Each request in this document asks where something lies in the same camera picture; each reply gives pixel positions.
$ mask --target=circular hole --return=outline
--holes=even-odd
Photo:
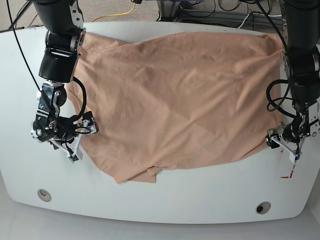
[[[263,214],[266,214],[270,210],[270,208],[271,208],[271,203],[268,201],[264,201],[256,207],[255,211],[257,214],[263,215]]]
[[[50,202],[51,201],[51,195],[48,191],[44,189],[39,189],[38,190],[38,197],[44,201],[44,202]]]

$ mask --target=wrinkled cloth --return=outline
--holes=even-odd
[[[267,129],[281,121],[266,110],[281,58],[275,34],[190,32],[127,43],[87,33],[74,75],[99,132],[81,145],[117,183],[241,160],[262,150]],[[271,97],[279,95],[274,87]],[[67,96],[78,112],[76,83]]]

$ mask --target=yellow cable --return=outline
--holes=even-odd
[[[118,13],[118,14],[110,14],[110,15],[105,15],[105,16],[99,16],[97,18],[95,18],[92,22],[97,21],[98,19],[102,19],[102,18],[108,18],[108,17],[114,17],[114,16],[120,16],[120,15],[126,15],[131,13],[134,9],[135,9],[136,3],[133,4],[133,7],[130,11],[124,12],[124,13]]]

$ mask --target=white table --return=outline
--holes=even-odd
[[[132,43],[178,32],[256,34],[168,22],[97,22],[85,27],[88,32]],[[46,30],[30,28],[17,34],[32,72],[42,84],[38,72]],[[288,159],[281,160],[280,148],[265,149],[235,163],[162,171],[155,184],[117,184],[86,154],[82,161],[72,164],[62,151],[31,138],[37,89],[12,32],[0,34],[0,46],[0,169],[13,200],[66,213],[150,223],[253,222],[295,217],[304,209],[320,168],[317,137],[305,141],[291,179],[280,179],[283,169],[290,171],[291,164]],[[62,114],[73,113],[68,101]],[[40,200],[39,189],[47,190],[52,200]],[[271,203],[264,215],[256,213],[262,202]]]

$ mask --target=cloth fold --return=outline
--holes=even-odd
[[[186,32],[127,43],[87,33],[74,75],[100,130],[81,145],[117,183],[248,157],[281,121],[266,110],[281,59],[275,34]],[[78,112],[81,89],[66,89]],[[274,87],[271,97],[279,95]]]

